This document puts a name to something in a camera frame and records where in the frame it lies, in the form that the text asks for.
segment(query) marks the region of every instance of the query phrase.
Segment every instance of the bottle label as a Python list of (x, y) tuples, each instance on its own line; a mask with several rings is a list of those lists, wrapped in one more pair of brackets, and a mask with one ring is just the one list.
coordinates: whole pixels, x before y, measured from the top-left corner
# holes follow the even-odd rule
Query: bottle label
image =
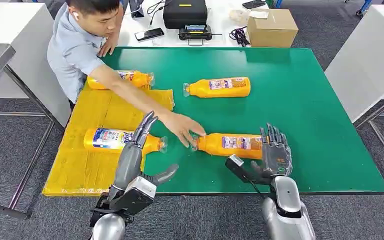
[(104, 149), (121, 149), (132, 140), (133, 132), (98, 128), (93, 136), (93, 146)]
[(240, 87), (245, 87), (247, 85), (247, 82), (243, 77), (221, 78), (221, 79), (210, 80), (208, 82), (209, 82), (209, 89), (211, 90), (240, 88)]
[(224, 149), (259, 150), (262, 148), (261, 137), (223, 136), (221, 144)]
[(132, 81), (133, 80), (133, 75), (135, 74), (135, 71), (122, 71), (122, 70), (118, 70), (117, 73), (121, 77), (121, 79), (126, 79), (126, 80), (129, 80), (129, 81)]

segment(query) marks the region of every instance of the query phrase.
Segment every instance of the phone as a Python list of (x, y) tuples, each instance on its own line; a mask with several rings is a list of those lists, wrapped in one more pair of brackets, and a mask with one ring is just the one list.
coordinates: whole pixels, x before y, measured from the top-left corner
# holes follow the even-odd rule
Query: phone
[(155, 29), (151, 29), (148, 31), (136, 32), (134, 34), (134, 36), (136, 37), (136, 39), (138, 41), (148, 40), (148, 39), (152, 39), (152, 38), (163, 36), (163, 35), (164, 35), (164, 32), (160, 27), (155, 28)]
[(242, 3), (242, 6), (246, 9), (255, 9), (264, 5), (266, 5), (266, 2), (262, 0), (255, 0)]

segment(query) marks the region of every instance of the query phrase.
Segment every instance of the robotic thumb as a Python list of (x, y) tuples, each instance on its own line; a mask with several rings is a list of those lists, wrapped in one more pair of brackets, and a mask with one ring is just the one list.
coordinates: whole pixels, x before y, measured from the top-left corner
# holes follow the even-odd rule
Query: robotic thumb
[(252, 169), (258, 174), (258, 176), (263, 175), (263, 170), (261, 167), (256, 163), (256, 161), (251, 161), (251, 167)]
[(148, 181), (150, 181), (155, 186), (158, 186), (160, 184), (163, 184), (165, 182), (168, 182), (172, 177), (175, 175), (177, 170), (179, 169), (179, 165), (172, 164), (170, 165), (165, 171), (158, 173), (154, 176), (146, 175), (145, 173), (141, 172), (140, 176)]

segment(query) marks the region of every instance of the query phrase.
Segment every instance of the yellow mat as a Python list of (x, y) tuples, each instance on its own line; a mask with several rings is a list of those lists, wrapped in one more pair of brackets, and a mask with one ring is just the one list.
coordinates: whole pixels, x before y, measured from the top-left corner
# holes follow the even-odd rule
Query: yellow mat
[[(144, 89), (151, 98), (173, 110), (172, 90)], [(83, 146), (89, 128), (135, 130), (144, 114), (110, 90), (87, 85), (65, 129), (42, 194), (46, 196), (99, 196), (114, 180), (119, 154), (88, 151)]]

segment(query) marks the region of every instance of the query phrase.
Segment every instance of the shirt sleeve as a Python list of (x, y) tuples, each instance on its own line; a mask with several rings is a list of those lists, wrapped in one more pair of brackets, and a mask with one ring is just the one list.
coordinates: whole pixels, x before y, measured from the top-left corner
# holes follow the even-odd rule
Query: shirt sleeve
[(70, 65), (80, 69), (84, 74), (89, 75), (97, 67), (105, 64), (97, 57), (96, 50), (92, 44), (81, 44), (64, 51), (64, 57)]

